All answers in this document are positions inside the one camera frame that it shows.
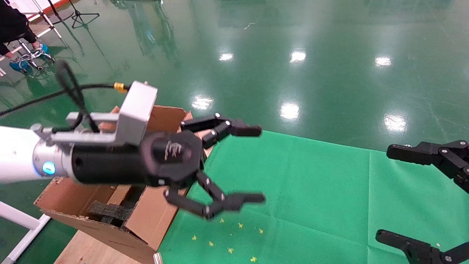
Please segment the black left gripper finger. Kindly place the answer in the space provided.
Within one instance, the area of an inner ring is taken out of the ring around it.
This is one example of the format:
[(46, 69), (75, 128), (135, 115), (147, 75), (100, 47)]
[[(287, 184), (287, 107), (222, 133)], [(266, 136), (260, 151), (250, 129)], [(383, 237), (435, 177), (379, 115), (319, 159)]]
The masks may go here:
[(258, 125), (250, 126), (241, 119), (229, 119), (219, 113), (183, 121), (181, 122), (181, 130), (193, 133), (209, 130), (209, 133), (201, 139), (204, 149), (209, 149), (228, 135), (259, 137), (262, 133), (262, 128)]
[(263, 193), (231, 193), (225, 194), (202, 170), (195, 173), (198, 184), (212, 198), (212, 203), (204, 205), (194, 199), (178, 194), (176, 187), (169, 187), (164, 192), (166, 201), (179, 209), (191, 212), (206, 220), (211, 220), (224, 211), (239, 212), (246, 203), (264, 203)]

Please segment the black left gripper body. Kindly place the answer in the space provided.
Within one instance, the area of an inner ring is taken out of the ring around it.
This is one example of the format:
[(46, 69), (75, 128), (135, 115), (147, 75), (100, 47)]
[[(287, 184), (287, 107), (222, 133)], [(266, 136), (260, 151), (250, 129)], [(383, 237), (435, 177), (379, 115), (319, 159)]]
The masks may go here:
[(71, 165), (82, 184), (186, 188), (201, 169), (204, 148), (190, 131), (149, 132), (139, 146), (75, 146)]

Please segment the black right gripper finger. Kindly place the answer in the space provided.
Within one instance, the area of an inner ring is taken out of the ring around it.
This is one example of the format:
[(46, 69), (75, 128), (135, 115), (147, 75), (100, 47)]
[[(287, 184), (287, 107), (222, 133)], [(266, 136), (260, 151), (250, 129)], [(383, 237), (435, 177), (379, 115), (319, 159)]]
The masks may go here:
[(469, 243), (463, 243), (448, 251), (440, 251), (431, 244), (380, 229), (376, 240), (401, 250), (410, 264), (460, 264), (469, 259)]
[(388, 146), (387, 157), (420, 165), (433, 165), (465, 192), (469, 192), (469, 144), (456, 140), (446, 144), (420, 142)]

